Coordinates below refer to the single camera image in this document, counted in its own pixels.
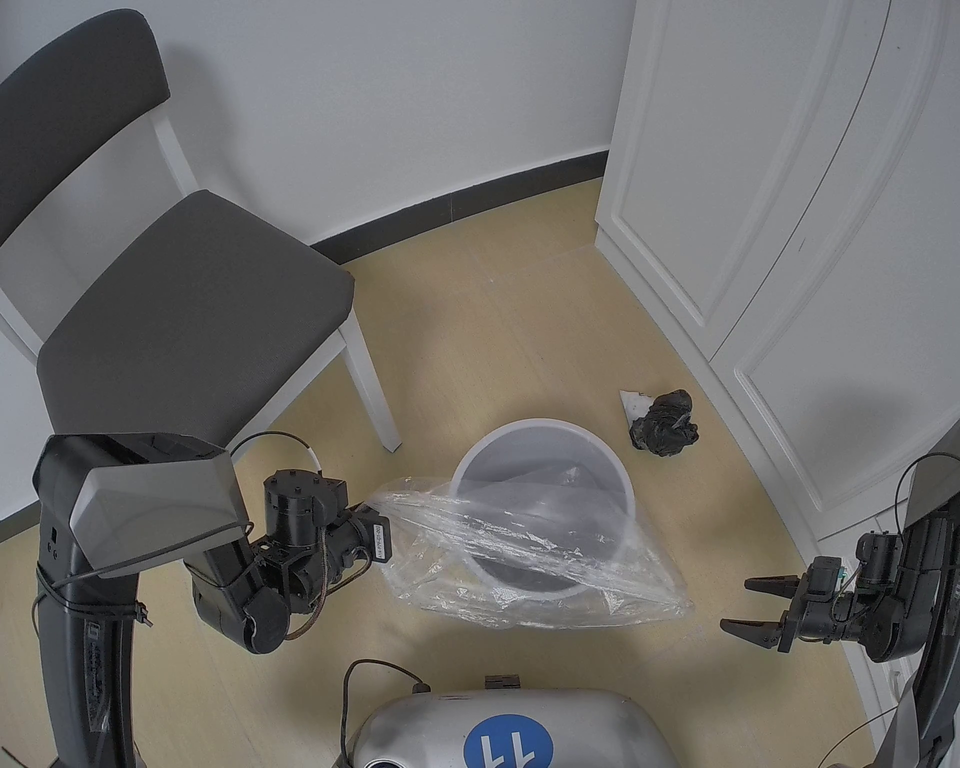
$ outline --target chair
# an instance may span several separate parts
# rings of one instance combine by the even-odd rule
[[[400,444],[353,312],[353,278],[199,188],[163,112],[146,19],[103,13],[0,83],[0,244],[67,176],[147,115],[182,194],[45,341],[0,293],[0,330],[36,363],[62,433],[170,431],[227,447],[270,423],[338,354],[388,450]]]

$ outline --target white label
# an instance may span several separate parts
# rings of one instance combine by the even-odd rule
[[[387,547],[383,541],[383,526],[373,526],[373,556],[378,560],[385,560],[387,557]]]

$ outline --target crumpled black bag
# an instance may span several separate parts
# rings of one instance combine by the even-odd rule
[[[687,390],[676,390],[654,400],[647,415],[630,426],[634,448],[655,456],[676,456],[700,439],[697,425],[690,421],[693,400]]]

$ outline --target chair seat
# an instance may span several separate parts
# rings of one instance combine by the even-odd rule
[[[40,349],[61,433],[169,431],[226,445],[347,318],[353,278],[202,190],[119,256]]]

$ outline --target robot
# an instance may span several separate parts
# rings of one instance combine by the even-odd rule
[[[873,768],[935,768],[953,741],[958,449],[960,423],[915,463],[902,532],[864,535],[847,583],[839,559],[818,557],[803,576],[745,583],[791,600],[779,622],[721,622],[783,653],[797,637],[856,641],[878,662],[923,648]],[[348,506],[344,481],[298,469],[266,480],[266,534],[249,541],[229,455],[182,435],[55,435],[34,485],[41,504],[34,608],[59,754],[53,768],[144,765],[130,706],[133,624],[150,623],[136,599],[141,571],[182,560],[204,622],[264,654],[309,629],[330,593],[392,556],[389,519],[362,503]],[[364,566],[348,575],[359,559]],[[293,613],[310,618],[291,632]],[[438,695],[406,673],[417,680],[413,693],[375,712],[348,746],[355,664],[345,678],[343,768],[678,768],[656,725],[629,699],[525,690],[514,678]]]

